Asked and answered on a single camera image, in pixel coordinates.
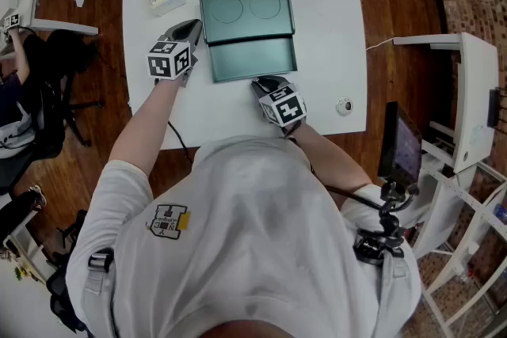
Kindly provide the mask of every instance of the chair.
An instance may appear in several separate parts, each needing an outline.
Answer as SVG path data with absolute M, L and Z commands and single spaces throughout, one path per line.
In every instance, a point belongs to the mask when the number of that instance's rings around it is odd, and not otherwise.
M 69 262 L 69 259 L 71 258 L 72 251 L 74 251 L 79 231 L 81 231 L 81 227 L 83 222 L 85 221 L 85 217 L 86 211 L 84 210 L 78 211 L 75 223 L 67 229 L 67 230 L 72 229 L 72 233 L 74 235 L 71 250 L 69 253 L 59 255 L 58 263 L 60 264 L 60 266 L 46 282 L 46 288 L 51 293 L 50 307 L 54 315 L 56 315 L 61 320 L 61 322 L 66 327 L 68 327 L 72 332 L 76 332 L 76 330 L 86 331 L 88 337 L 91 337 L 92 335 L 90 331 L 88 331 L 88 329 L 86 328 L 85 324 L 83 324 L 76 317 L 74 308 L 72 307 L 71 299 L 69 298 L 67 284 L 65 282 L 65 275 L 67 273 L 67 264 Z
M 65 132 L 61 116 L 59 89 L 45 84 L 41 88 L 44 129 L 36 133 L 32 145 L 10 158 L 0 159 L 0 195 L 13 192 L 13 186 L 34 161 L 55 158 L 63 147 Z
M 48 264 L 47 258 L 42 252 L 44 247 L 39 245 L 26 229 L 26 225 L 37 213 L 39 211 L 32 210 L 11 233 L 7 234 L 2 244 L 16 255 L 17 262 L 33 278 L 41 283 L 46 283 L 55 269 Z
M 86 211 L 80 210 L 78 211 L 78 215 L 76 216 L 76 221 L 71 224 L 67 229 L 62 230 L 60 228 L 56 228 L 61 234 L 62 234 L 62 245 L 65 248 L 65 240 L 67 237 L 71 237 L 72 239 L 72 246 L 75 245 L 76 241 L 78 240 L 79 231 L 81 230 L 81 227 L 83 223 L 85 222 L 86 217 Z
M 104 101 L 90 101 L 86 103 L 71 104 L 71 90 L 76 74 L 82 73 L 97 56 L 95 43 L 86 45 L 80 36 L 67 30 L 56 30 L 48 38 L 47 49 L 58 55 L 55 62 L 59 79 L 67 77 L 65 90 L 63 91 L 61 111 L 63 119 L 67 122 L 72 132 L 83 146 L 92 145 L 89 139 L 84 139 L 76 124 L 74 111 L 88 107 L 102 108 Z

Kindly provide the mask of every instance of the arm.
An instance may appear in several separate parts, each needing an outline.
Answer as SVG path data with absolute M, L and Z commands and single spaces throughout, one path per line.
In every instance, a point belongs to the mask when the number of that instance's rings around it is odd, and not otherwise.
M 113 247 L 121 228 L 153 201 L 147 176 L 157 159 L 180 81 L 160 81 L 112 147 L 67 266 L 67 288 L 79 319 L 88 259 Z
M 160 151 L 166 133 L 167 121 L 181 79 L 160 81 L 150 96 L 128 122 L 112 147 L 109 160 L 120 160 L 137 166 L 147 176 Z
M 355 192 L 372 182 L 363 168 L 342 148 L 322 137 L 308 124 L 302 123 L 293 136 L 325 186 Z
M 9 35 L 13 39 L 14 51 L 16 52 L 16 69 L 19 82 L 23 85 L 30 74 L 29 62 L 26 59 L 25 49 L 19 38 L 19 30 L 12 28 Z

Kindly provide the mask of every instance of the wooden floor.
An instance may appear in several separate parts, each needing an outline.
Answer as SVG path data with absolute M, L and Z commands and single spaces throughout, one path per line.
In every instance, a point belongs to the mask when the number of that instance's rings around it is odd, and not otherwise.
M 361 0 L 361 3 L 367 46 L 393 36 L 440 32 L 435 0 Z M 73 102 L 105 100 L 103 109 L 92 108 L 77 114 L 78 126 L 85 138 L 91 138 L 92 147 L 79 145 L 67 129 L 62 153 L 55 159 L 33 163 L 14 189 L 18 194 L 32 184 L 42 187 L 48 205 L 34 218 L 30 228 L 50 253 L 63 251 L 55 228 L 69 226 L 79 209 L 88 208 L 109 151 L 131 116 L 124 79 L 121 7 L 122 0 L 85 0 L 81 9 L 74 0 L 40 0 L 36 12 L 40 18 L 97 26 L 101 55 L 109 65 L 94 62 L 74 83 Z M 430 117 L 446 116 L 450 77 L 451 66 L 445 51 L 392 44 L 368 51 L 367 129 L 330 138 L 375 178 L 386 102 L 400 102 L 424 130 Z M 161 152 L 150 176 L 154 195 L 176 184 L 189 170 L 181 150 Z

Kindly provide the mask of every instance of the black office chair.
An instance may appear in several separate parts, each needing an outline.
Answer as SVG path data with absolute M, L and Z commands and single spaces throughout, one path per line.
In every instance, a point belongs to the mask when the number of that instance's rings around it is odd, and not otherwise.
M 56 315 L 61 322 L 67 326 L 72 332 L 76 331 L 86 331 L 88 337 L 93 337 L 90 331 L 86 328 L 85 324 L 82 323 L 74 312 L 74 308 L 72 307 L 71 299 L 69 298 L 69 292 L 67 289 L 67 284 L 65 282 L 65 275 L 67 273 L 67 265 L 69 259 L 71 258 L 72 251 L 74 251 L 74 247 L 76 246 L 76 241 L 78 240 L 79 232 L 81 231 L 82 224 L 84 223 L 86 217 L 86 211 L 80 210 L 76 216 L 75 223 L 69 227 L 72 228 L 72 234 L 75 236 L 72 240 L 71 249 L 68 253 L 58 254 L 54 253 L 53 256 L 58 257 L 58 262 L 56 265 L 58 269 L 46 282 L 46 288 L 51 293 L 50 307 L 51 311 Z
M 102 107 L 103 101 L 71 104 L 71 89 L 76 73 L 83 72 L 97 55 L 94 47 L 86 46 L 74 32 L 56 30 L 43 41 L 38 36 L 29 36 L 23 44 L 30 66 L 37 66 L 49 73 L 40 87 L 42 100 L 42 122 L 44 128 L 36 129 L 34 142 L 11 158 L 0 159 L 0 196 L 12 193 L 13 186 L 21 179 L 30 164 L 41 159 L 55 158 L 63 147 L 65 120 L 83 146 L 91 146 L 76 125 L 74 110 Z M 63 95 L 59 81 L 67 76 Z
M 73 222 L 65 230 L 62 230 L 61 228 L 56 227 L 56 230 L 62 234 L 62 246 L 64 249 L 66 248 L 65 240 L 68 237 L 71 237 L 72 246 L 74 246 L 75 243 L 77 242 L 79 231 L 81 231 L 82 225 L 85 222 L 86 213 L 87 213 L 87 211 L 85 211 L 85 210 L 78 211 L 78 215 L 76 216 L 76 221 Z
M 95 44 L 86 45 L 80 36 L 67 30 L 54 31 L 49 36 L 46 44 L 52 54 L 58 53 L 59 55 L 58 62 L 56 63 L 59 78 L 67 77 L 62 98 L 63 119 L 83 146 L 91 146 L 92 142 L 82 137 L 73 112 L 88 107 L 102 108 L 105 102 L 90 101 L 71 104 L 70 100 L 75 75 L 84 72 L 91 61 L 97 56 Z
M 44 83 L 40 89 L 44 128 L 36 132 L 34 141 L 10 158 L 0 159 L 0 196 L 13 192 L 14 185 L 34 161 L 55 158 L 65 139 L 59 89 Z

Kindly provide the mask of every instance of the white shelving unit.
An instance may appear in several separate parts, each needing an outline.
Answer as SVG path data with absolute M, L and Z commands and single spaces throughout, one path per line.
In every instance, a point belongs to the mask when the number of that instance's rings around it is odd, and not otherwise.
M 426 185 L 427 189 L 422 191 L 419 196 L 425 197 L 425 201 L 419 202 L 419 210 L 422 210 L 421 207 L 429 206 L 429 208 L 423 216 L 425 224 L 414 245 L 415 256 L 420 258 L 447 241 L 464 204 L 468 204 L 475 212 L 467 231 L 456 247 L 455 252 L 449 258 L 449 261 L 431 285 L 424 287 L 424 296 L 429 304 L 429 308 L 435 314 L 444 335 L 447 338 L 452 338 L 451 325 L 458 321 L 490 289 L 507 268 L 507 258 L 501 262 L 500 266 L 498 266 L 484 285 L 478 289 L 477 293 L 447 320 L 442 316 L 431 294 L 456 275 L 455 269 L 459 267 L 466 257 L 468 247 L 472 243 L 480 245 L 490 227 L 493 227 L 507 241 L 507 226 L 493 214 L 496 205 L 501 203 L 505 198 L 507 178 L 483 162 L 478 162 L 457 173 L 455 176 L 447 178 L 442 174 L 440 166 L 432 165 L 432 162 L 434 161 L 426 158 L 421 166 L 421 177 L 431 176 L 436 180 L 436 187 L 433 187 L 434 184 L 427 181 L 424 184 L 420 184 L 420 187 L 422 186 L 423 188 Z M 477 168 L 489 173 L 500 183 L 484 203 L 480 203 L 468 193 Z M 433 197 L 431 203 L 428 203 L 427 196 L 432 190 L 434 191 Z
M 20 257 L 17 262 L 32 273 L 42 283 L 46 283 L 49 277 L 55 272 L 46 262 L 46 256 L 42 252 L 42 245 L 38 245 L 26 229 L 26 225 L 36 216 L 38 211 L 31 211 L 29 215 L 19 224 L 14 231 L 3 241 L 3 245 L 9 248 L 11 242 L 17 249 Z

